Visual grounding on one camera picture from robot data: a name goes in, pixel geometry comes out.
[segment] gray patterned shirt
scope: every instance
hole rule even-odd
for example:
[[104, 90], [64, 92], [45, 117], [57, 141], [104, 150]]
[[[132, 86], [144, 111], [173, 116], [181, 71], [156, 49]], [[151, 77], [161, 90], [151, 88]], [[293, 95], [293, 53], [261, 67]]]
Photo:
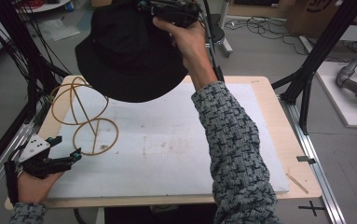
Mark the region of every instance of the gray patterned shirt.
[[[210, 147], [214, 223], [281, 223], [255, 123], [223, 82], [198, 90], [192, 101]], [[45, 212], [42, 204], [17, 203], [11, 223], [42, 223]]]

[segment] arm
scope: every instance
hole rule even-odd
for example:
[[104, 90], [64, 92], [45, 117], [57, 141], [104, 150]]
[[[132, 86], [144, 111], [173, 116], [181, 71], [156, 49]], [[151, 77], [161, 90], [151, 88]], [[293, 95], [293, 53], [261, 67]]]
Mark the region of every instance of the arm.
[[184, 56], [196, 93], [212, 159], [213, 197], [218, 210], [214, 223], [279, 223], [273, 215], [274, 190], [259, 154], [255, 123], [223, 82], [218, 82], [205, 48], [204, 29], [197, 22], [187, 29], [154, 19], [154, 24], [175, 38]]
[[38, 179], [22, 172], [18, 177], [19, 202], [13, 208], [9, 223], [43, 223], [47, 208], [42, 202], [62, 174], [57, 173], [46, 179]]

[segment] black device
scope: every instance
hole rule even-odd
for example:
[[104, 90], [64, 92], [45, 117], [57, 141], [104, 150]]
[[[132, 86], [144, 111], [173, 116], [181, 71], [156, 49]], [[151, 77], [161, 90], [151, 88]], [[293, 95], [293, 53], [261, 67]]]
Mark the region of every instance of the black device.
[[[80, 148], [65, 158], [49, 158], [50, 149], [61, 141], [61, 136], [44, 140], [39, 135], [33, 134], [28, 142], [12, 151], [8, 160], [4, 163], [7, 194], [12, 204], [19, 200], [18, 175], [21, 170], [43, 179], [48, 175], [71, 170], [71, 166], [82, 158]], [[18, 152], [21, 156], [18, 161], [14, 161], [13, 158]]]
[[148, 12], [176, 26], [186, 28], [199, 19], [200, 7], [194, 0], [136, 0], [140, 12]]

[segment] hand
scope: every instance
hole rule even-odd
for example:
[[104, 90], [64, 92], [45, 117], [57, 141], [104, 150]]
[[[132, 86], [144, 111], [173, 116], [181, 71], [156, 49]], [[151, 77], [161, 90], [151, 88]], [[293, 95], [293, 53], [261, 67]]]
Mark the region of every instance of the hand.
[[53, 184], [64, 173], [50, 175], [45, 179], [38, 179], [22, 172], [18, 177], [18, 193], [20, 203], [42, 203], [49, 194]]
[[199, 21], [187, 28], [177, 27], [156, 17], [153, 23], [172, 34], [173, 43], [184, 56], [184, 67], [189, 71], [196, 90], [217, 81], [205, 48], [205, 30]]

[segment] white board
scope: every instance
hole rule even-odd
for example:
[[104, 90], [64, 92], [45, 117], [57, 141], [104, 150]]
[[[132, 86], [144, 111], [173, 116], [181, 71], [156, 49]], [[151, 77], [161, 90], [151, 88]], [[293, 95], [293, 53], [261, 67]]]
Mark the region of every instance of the white board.
[[[228, 87], [258, 126], [261, 154], [270, 170], [271, 185], [277, 193], [289, 191], [252, 87], [246, 84]], [[103, 100], [95, 100], [94, 91], [80, 88], [78, 92], [83, 104], [93, 108], [103, 106]], [[117, 143], [104, 154], [84, 156], [74, 164], [55, 184], [49, 198], [211, 195], [209, 148], [199, 114], [190, 99], [193, 92], [191, 83], [182, 83], [151, 102], [130, 104], [111, 100], [102, 117], [117, 124]], [[72, 120], [71, 113], [67, 113], [66, 120]], [[62, 125], [63, 142], [51, 150], [50, 157], [66, 157], [74, 150], [72, 136], [76, 128]], [[113, 130], [102, 126], [100, 129], [105, 133]], [[99, 145], [107, 145], [110, 138], [100, 136]], [[78, 145], [89, 149], [92, 142], [85, 139]]]
[[[318, 77], [344, 124], [357, 128], [357, 97], [352, 91], [340, 88], [336, 84], [338, 72], [346, 65], [325, 62], [318, 69]], [[350, 79], [357, 82], [357, 67]]]

